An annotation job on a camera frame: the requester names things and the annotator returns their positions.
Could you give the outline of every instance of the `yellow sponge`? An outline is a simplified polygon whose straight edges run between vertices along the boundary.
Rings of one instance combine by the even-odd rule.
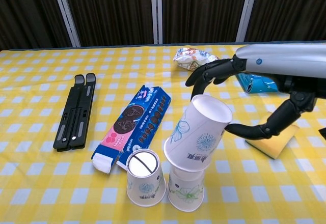
[[[264,116],[260,124],[266,123],[267,118],[271,115],[268,113]],[[267,154],[269,157],[276,159],[279,157],[280,153],[290,141],[290,139],[295,135],[299,128],[295,125],[290,125],[285,130],[283,130],[280,135],[272,136],[270,139],[261,139],[261,140],[246,140],[249,144],[259,149],[263,153]]]

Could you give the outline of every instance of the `robotic hand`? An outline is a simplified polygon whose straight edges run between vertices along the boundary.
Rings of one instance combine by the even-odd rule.
[[[203,94],[212,81],[221,84],[238,73],[269,77],[290,98],[263,125],[230,124],[225,130],[247,139],[271,138],[295,122],[301,113],[311,112],[317,98],[326,99],[326,45],[248,45],[239,48],[231,59],[216,60],[197,68],[185,84],[194,86],[193,97]],[[326,139],[324,132],[320,130],[320,133]]]

